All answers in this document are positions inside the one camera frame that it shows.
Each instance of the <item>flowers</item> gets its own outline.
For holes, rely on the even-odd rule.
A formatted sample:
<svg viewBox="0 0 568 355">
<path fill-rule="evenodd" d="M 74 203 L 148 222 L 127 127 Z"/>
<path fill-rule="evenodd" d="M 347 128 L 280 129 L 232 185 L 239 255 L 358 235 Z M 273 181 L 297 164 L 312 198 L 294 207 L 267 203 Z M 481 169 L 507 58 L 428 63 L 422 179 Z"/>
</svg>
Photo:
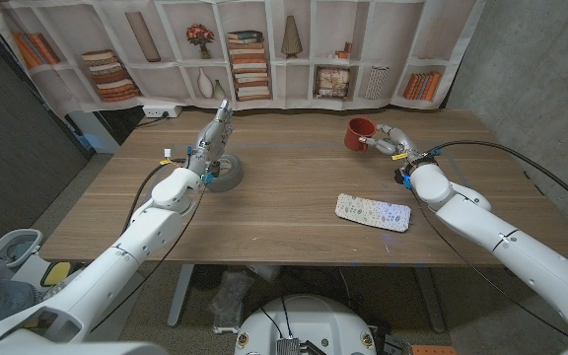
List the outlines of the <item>flowers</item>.
<svg viewBox="0 0 568 355">
<path fill-rule="evenodd" d="M 207 30 L 203 25 L 194 24 L 187 28 L 187 40 L 194 45 L 204 45 L 214 39 L 214 33 Z"/>
</svg>

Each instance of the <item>stacked books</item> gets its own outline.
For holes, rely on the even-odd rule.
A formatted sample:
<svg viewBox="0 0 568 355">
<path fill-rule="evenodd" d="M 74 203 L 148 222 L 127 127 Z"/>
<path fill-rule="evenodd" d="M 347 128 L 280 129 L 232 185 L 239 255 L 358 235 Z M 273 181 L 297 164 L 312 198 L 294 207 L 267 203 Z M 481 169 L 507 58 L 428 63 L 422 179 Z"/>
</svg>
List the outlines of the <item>stacked books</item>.
<svg viewBox="0 0 568 355">
<path fill-rule="evenodd" d="M 105 102 L 124 101 L 140 95 L 137 85 L 112 50 L 87 52 L 83 54 L 83 61 Z"/>
<path fill-rule="evenodd" d="M 435 91 L 440 84 L 440 73 L 411 74 L 411 79 L 404 89 L 405 99 L 433 101 Z"/>
<path fill-rule="evenodd" d="M 227 38 L 238 101 L 270 100 L 262 32 L 232 32 Z"/>
<path fill-rule="evenodd" d="M 28 68 L 60 61 L 42 34 L 13 34 Z"/>
</svg>

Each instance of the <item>framed picture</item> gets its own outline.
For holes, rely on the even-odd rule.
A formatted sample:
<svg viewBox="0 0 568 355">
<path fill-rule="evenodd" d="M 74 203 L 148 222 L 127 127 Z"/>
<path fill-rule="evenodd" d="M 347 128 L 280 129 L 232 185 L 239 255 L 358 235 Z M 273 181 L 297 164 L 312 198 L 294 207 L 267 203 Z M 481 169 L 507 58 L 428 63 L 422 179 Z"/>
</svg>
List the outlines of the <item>framed picture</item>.
<svg viewBox="0 0 568 355">
<path fill-rule="evenodd" d="M 347 98 L 350 88 L 350 69 L 333 66 L 318 66 L 315 81 L 316 98 Z"/>
</svg>

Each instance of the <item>red mug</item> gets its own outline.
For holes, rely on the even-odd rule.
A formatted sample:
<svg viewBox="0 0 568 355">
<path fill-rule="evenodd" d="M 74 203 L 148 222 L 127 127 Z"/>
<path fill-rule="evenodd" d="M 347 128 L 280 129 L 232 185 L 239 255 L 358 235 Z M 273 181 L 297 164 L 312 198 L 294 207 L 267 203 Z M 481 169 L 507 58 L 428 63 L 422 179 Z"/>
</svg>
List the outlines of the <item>red mug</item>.
<svg viewBox="0 0 568 355">
<path fill-rule="evenodd" d="M 358 116 L 350 119 L 347 123 L 347 131 L 343 143 L 347 149 L 359 153 L 367 151 L 367 144 L 359 142 L 359 137 L 370 138 L 376 133 L 376 124 L 371 120 Z"/>
</svg>

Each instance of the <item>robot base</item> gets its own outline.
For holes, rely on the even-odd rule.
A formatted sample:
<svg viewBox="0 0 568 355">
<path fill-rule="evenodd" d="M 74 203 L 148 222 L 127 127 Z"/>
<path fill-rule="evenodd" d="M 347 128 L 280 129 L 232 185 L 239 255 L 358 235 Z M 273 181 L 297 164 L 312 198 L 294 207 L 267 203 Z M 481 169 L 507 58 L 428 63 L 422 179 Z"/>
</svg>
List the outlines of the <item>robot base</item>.
<svg viewBox="0 0 568 355">
<path fill-rule="evenodd" d="M 316 295 L 288 296 L 284 303 L 290 331 L 300 343 L 311 341 L 326 354 L 376 354 L 370 329 L 360 317 L 340 303 Z M 282 300 L 273 300 L 263 308 L 277 323 L 282 336 L 291 338 Z M 249 316 L 238 332 L 234 354 L 279 355 L 276 347 L 280 334 L 273 321 L 262 310 Z"/>
</svg>

